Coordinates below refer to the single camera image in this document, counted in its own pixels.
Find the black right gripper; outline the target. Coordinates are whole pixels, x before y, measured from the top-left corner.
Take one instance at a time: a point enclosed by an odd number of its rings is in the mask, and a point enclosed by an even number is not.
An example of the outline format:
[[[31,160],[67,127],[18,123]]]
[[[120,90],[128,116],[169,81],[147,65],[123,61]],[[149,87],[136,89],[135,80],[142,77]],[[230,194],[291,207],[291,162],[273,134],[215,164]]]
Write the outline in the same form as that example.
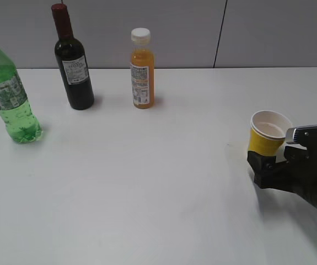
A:
[[[317,208],[317,125],[289,128],[286,132],[285,161],[248,151],[247,161],[260,189],[294,193]],[[301,144],[303,149],[294,147]]]

